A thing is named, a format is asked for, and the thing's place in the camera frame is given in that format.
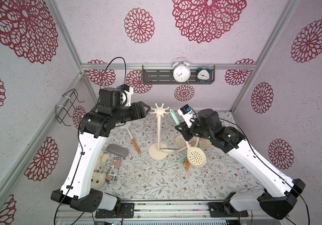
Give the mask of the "cream skimmer round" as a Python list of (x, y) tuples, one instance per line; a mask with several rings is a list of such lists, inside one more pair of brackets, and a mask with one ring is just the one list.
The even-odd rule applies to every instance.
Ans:
[(178, 135), (175, 137), (175, 144), (178, 148), (183, 148), (187, 146), (186, 140), (182, 135)]

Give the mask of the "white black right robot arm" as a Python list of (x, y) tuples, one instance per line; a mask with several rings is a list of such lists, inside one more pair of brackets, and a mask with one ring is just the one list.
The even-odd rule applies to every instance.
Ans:
[(178, 109), (183, 122), (176, 130), (186, 141), (192, 138), (208, 140), (211, 144), (241, 163), (263, 185), (256, 193), (231, 193), (223, 204), (234, 211), (263, 211), (282, 220), (294, 208), (305, 188), (301, 179), (292, 179), (268, 162), (234, 126), (226, 127), (216, 111), (204, 109), (195, 113), (188, 105)]

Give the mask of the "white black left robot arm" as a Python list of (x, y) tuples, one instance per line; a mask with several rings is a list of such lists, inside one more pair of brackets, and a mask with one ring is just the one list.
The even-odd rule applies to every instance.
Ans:
[(91, 188), (97, 157), (112, 129), (118, 123), (143, 119), (151, 107), (142, 101), (132, 103), (133, 87), (101, 88), (99, 99), (86, 113), (78, 128), (78, 148), (71, 169), (61, 189), (54, 190), (51, 200), (68, 204), (81, 212), (120, 211), (120, 199)]

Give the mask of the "cream skimmer behind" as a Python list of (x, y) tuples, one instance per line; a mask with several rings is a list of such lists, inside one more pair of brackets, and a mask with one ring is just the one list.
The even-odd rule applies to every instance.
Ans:
[(212, 146), (212, 143), (207, 139), (200, 139), (198, 146), (201, 149), (207, 149)]

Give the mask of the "cream utensil rack stand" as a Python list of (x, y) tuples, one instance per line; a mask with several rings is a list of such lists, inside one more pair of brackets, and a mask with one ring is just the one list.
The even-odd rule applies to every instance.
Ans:
[(164, 117), (164, 114), (167, 114), (166, 110), (169, 108), (164, 108), (164, 104), (162, 104), (160, 107), (155, 104), (155, 108), (152, 109), (153, 112), (151, 112), (151, 114), (155, 114), (157, 118), (157, 142), (150, 146), (149, 155), (154, 160), (163, 160), (168, 156), (168, 147), (161, 142), (161, 121)]

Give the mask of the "grey oblong case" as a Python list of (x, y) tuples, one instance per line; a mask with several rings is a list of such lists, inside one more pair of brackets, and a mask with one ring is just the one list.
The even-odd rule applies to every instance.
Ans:
[(127, 157), (129, 154), (129, 150), (127, 148), (116, 144), (109, 144), (106, 147), (106, 151), (122, 158)]

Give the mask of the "white alarm clock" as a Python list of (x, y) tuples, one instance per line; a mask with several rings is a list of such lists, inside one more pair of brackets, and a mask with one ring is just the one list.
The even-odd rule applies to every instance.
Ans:
[(185, 57), (178, 57), (172, 65), (173, 78), (176, 82), (188, 82), (191, 77), (190, 63)]

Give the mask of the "dark green alarm clock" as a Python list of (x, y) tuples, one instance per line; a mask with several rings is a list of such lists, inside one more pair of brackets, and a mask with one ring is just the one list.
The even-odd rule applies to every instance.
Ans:
[(211, 70), (206, 67), (197, 69), (196, 82), (209, 82), (211, 78)]

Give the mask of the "flag pattern packet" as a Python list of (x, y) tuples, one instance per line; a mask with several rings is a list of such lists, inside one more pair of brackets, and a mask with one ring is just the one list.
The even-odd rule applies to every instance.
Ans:
[(114, 157), (113, 158), (113, 161), (109, 167), (109, 170), (108, 170), (107, 176), (106, 176), (107, 183), (114, 183), (117, 181), (117, 175), (119, 173), (122, 159), (123, 159), (122, 157)]

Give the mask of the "white teddy bear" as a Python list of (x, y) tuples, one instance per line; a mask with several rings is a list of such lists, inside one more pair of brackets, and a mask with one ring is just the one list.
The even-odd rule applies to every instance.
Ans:
[(101, 190), (103, 188), (106, 183), (106, 165), (109, 158), (110, 154), (105, 153), (104, 151), (100, 152), (91, 178), (91, 188), (96, 190)]

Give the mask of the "grey wall shelf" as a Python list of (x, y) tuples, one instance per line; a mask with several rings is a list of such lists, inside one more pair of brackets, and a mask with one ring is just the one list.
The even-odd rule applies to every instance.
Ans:
[[(215, 81), (215, 65), (208, 66), (191, 66), (191, 76), (187, 82), (181, 84), (212, 84)], [(210, 78), (201, 81), (198, 78), (198, 72), (206, 70), (210, 74)], [(173, 77), (173, 68), (152, 68), (151, 66), (142, 66), (142, 81), (144, 84), (177, 84)]]

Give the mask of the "metal base rail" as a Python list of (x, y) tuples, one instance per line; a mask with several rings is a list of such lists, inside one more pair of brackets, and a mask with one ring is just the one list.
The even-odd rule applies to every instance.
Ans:
[(121, 211), (80, 212), (62, 205), (58, 225), (257, 225), (269, 217), (261, 211), (235, 212), (222, 201), (122, 201)]

